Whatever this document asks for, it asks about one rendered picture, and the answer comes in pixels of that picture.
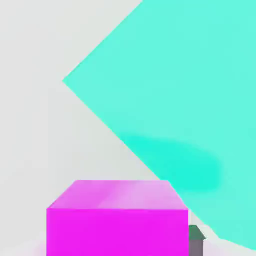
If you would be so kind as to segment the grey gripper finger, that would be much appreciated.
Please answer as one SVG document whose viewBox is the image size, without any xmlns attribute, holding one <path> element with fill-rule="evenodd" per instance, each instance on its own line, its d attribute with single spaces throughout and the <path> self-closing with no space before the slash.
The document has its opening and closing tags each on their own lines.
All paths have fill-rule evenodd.
<svg viewBox="0 0 256 256">
<path fill-rule="evenodd" d="M 189 225 L 189 256 L 220 256 L 219 237 L 207 225 Z"/>
</svg>

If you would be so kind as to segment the small magenta cube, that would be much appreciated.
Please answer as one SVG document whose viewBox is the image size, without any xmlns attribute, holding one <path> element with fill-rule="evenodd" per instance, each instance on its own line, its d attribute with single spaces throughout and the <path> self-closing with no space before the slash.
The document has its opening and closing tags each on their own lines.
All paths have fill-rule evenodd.
<svg viewBox="0 0 256 256">
<path fill-rule="evenodd" d="M 189 210 L 166 180 L 77 180 L 47 208 L 46 256 L 189 256 Z"/>
</svg>

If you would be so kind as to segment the large turquoise box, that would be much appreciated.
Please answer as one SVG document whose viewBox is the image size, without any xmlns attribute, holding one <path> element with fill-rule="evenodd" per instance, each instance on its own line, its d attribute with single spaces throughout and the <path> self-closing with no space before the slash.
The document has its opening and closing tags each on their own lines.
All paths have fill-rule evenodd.
<svg viewBox="0 0 256 256">
<path fill-rule="evenodd" d="M 220 238 L 256 250 L 256 0 L 143 0 L 63 82 Z"/>
</svg>

